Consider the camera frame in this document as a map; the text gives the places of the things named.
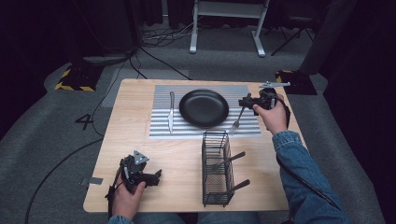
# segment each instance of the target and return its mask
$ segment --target wooden table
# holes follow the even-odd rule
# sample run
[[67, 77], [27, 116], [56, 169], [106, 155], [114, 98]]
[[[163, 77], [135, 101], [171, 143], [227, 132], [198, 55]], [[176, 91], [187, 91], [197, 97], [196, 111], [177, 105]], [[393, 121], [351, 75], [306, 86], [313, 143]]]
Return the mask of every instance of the wooden table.
[[[279, 176], [279, 166], [272, 143], [272, 135], [257, 117], [262, 136], [230, 138], [231, 152], [247, 155], [233, 161], [234, 183], [245, 179], [250, 185], [235, 192], [230, 203], [203, 206], [202, 202], [202, 139], [149, 139], [150, 116], [156, 85], [246, 85], [252, 97], [259, 96], [261, 83], [139, 80], [124, 79], [114, 104], [92, 176], [103, 178], [101, 185], [90, 184], [84, 202], [87, 212], [107, 212], [108, 187], [113, 183], [120, 159], [138, 150], [150, 158], [144, 172], [154, 174], [163, 169], [159, 186], [147, 187], [139, 211], [141, 212], [203, 212], [203, 211], [263, 211], [288, 210]], [[283, 88], [278, 93], [289, 100]], [[300, 133], [290, 107], [290, 130]]]

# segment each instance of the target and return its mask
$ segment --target black wire basket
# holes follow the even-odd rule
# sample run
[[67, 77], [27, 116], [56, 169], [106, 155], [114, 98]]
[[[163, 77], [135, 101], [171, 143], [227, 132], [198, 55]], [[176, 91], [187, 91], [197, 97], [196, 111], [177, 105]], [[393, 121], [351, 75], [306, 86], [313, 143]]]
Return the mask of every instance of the black wire basket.
[[202, 142], [203, 204], [226, 206], [234, 195], [228, 134], [205, 132]]

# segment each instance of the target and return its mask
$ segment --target gray carpet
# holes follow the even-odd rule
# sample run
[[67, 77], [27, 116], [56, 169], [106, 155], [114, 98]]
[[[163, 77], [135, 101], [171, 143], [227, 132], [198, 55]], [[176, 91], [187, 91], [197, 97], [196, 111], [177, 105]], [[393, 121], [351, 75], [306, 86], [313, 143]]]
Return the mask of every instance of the gray carpet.
[[[188, 76], [197, 80], [275, 81], [275, 71], [298, 69], [311, 44], [304, 33], [273, 57], [269, 54], [283, 42], [283, 36], [279, 31], [262, 35], [267, 56], [260, 58], [251, 39], [252, 29], [205, 30], [198, 35], [198, 51], [194, 55], [189, 54], [188, 36], [166, 47], [145, 50], [180, 71], [188, 71]], [[141, 50], [137, 57], [142, 73], [172, 70]], [[100, 139], [98, 133], [106, 132], [111, 107], [101, 103], [121, 64], [105, 68], [96, 92], [56, 91], [54, 87], [67, 65], [48, 75], [44, 83], [48, 93], [21, 116], [0, 142], [0, 223], [22, 223], [35, 189], [49, 171], [65, 156]], [[128, 63], [123, 68], [132, 69]], [[372, 183], [351, 152], [322, 95], [326, 79], [319, 74], [311, 79], [318, 95], [289, 95], [308, 149], [354, 223], [384, 223]], [[117, 85], [113, 87], [111, 91], [117, 89]], [[83, 131], [83, 124], [75, 120], [93, 111], [95, 129], [89, 125]], [[29, 223], [106, 223], [107, 214], [84, 211], [87, 187], [79, 184], [82, 178], [92, 175], [100, 146], [99, 142], [85, 147], [49, 176], [35, 196]], [[288, 214], [261, 212], [261, 218], [262, 223], [279, 224]]]

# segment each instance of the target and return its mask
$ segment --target black and white striped mat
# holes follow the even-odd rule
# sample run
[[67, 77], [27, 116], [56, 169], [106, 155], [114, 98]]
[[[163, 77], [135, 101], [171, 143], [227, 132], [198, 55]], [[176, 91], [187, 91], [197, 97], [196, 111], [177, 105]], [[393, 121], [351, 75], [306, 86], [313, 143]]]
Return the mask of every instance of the black and white striped mat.
[[[154, 102], [151, 112], [150, 139], [191, 139], [203, 137], [203, 133], [206, 130], [189, 124], [181, 117], [178, 111], [181, 98], [186, 93], [198, 89], [216, 91], [225, 98], [230, 107], [229, 115], [226, 120], [211, 130], [227, 132], [230, 130], [242, 109], [238, 104], [238, 100], [248, 95], [248, 86], [157, 85], [155, 87]], [[170, 91], [175, 93], [174, 127], [172, 135], [168, 127], [168, 115], [171, 104]], [[232, 137], [252, 137], [262, 134], [257, 117], [254, 116], [252, 110], [245, 109], [239, 123], [239, 128]]]

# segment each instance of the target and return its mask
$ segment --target fork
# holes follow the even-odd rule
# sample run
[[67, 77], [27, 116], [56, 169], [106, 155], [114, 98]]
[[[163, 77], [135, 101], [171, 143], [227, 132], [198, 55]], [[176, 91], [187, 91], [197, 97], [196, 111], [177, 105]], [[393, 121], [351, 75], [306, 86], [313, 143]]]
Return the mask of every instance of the fork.
[[245, 106], [242, 107], [241, 113], [239, 113], [238, 119], [233, 123], [233, 126], [231, 127], [230, 131], [228, 131], [229, 135], [234, 135], [235, 131], [239, 128], [239, 120], [241, 119], [242, 114], [244, 113]]

